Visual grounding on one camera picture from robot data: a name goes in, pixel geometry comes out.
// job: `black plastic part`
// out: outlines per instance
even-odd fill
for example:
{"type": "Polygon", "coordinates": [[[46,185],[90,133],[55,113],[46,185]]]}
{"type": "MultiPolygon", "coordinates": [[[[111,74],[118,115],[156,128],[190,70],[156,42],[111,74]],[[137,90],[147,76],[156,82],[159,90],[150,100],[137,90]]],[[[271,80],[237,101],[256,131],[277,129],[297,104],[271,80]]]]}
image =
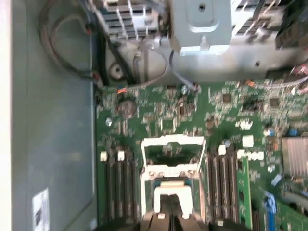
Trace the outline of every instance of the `black plastic part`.
{"type": "Polygon", "coordinates": [[[253,231],[261,231],[260,214],[256,210],[252,211],[252,230],[253,231]]]}
{"type": "Polygon", "coordinates": [[[207,211],[209,222],[217,218],[230,219],[239,223],[236,186],[237,160],[234,148],[230,146],[224,156],[218,156],[217,149],[207,154],[207,181],[209,186],[207,211]]]}
{"type": "Polygon", "coordinates": [[[133,158],[118,161],[109,155],[105,163],[107,191],[107,221],[131,218],[139,221],[138,194],[136,187],[137,165],[133,158]]]}

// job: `chip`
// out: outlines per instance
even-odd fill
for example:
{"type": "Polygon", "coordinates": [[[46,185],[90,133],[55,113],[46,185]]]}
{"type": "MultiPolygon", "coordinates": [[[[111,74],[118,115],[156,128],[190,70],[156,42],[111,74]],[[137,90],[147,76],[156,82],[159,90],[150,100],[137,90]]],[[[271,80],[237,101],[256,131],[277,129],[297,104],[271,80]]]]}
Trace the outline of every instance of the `chip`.
{"type": "Polygon", "coordinates": [[[242,190],[239,191],[239,198],[242,202],[244,202],[244,192],[242,190]]]}
{"type": "Polygon", "coordinates": [[[242,165],[242,161],[241,160],[237,161],[237,169],[238,170],[242,170],[243,169],[243,165],[242,165]]]}
{"type": "Polygon", "coordinates": [[[270,107],[272,108],[279,108],[279,99],[278,98],[272,98],[269,100],[269,104],[270,104],[270,107]]]}
{"type": "Polygon", "coordinates": [[[222,102],[223,103],[231,103],[231,95],[230,94],[223,94],[222,95],[222,102]]]}

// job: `white connector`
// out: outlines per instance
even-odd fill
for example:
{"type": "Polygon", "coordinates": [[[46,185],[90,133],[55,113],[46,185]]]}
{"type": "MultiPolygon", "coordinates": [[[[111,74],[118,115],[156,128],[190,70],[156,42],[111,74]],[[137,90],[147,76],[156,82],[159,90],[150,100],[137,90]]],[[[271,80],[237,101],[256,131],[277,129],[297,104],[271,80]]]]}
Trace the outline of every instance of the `white connector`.
{"type": "Polygon", "coordinates": [[[117,160],[118,161],[124,161],[125,159],[125,153],[123,150],[120,150],[117,152],[117,160]]]}
{"type": "Polygon", "coordinates": [[[108,159],[108,154],[107,154],[107,152],[106,152],[106,151],[101,151],[100,160],[101,160],[102,162],[106,162],[107,159],[108,159]]]}

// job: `integrated circuit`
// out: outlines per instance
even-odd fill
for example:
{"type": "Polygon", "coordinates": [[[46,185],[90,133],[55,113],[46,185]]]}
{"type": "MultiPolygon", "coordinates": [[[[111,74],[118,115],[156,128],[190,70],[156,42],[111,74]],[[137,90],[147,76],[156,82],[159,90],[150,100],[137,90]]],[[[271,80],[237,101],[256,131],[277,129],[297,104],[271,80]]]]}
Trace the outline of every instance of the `integrated circuit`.
{"type": "Polygon", "coordinates": [[[279,108],[280,102],[278,98],[271,98],[269,102],[270,102],[269,105],[271,108],[279,108]]]}
{"type": "Polygon", "coordinates": [[[173,133],[176,130],[176,119],[175,118],[162,118],[160,120],[160,129],[165,133],[173,133]]]}
{"type": "Polygon", "coordinates": [[[231,95],[230,94],[222,94],[222,102],[224,104],[231,103],[231,95]]]}

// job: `mounting hole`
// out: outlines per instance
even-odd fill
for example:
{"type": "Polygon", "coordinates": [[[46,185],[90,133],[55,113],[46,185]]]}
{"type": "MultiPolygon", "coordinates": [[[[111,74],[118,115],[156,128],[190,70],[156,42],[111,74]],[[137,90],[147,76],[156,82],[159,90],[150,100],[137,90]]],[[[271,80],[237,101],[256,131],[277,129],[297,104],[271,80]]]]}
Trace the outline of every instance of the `mounting hole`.
{"type": "Polygon", "coordinates": [[[205,10],[205,4],[200,4],[199,5],[199,11],[203,12],[205,10]]]}

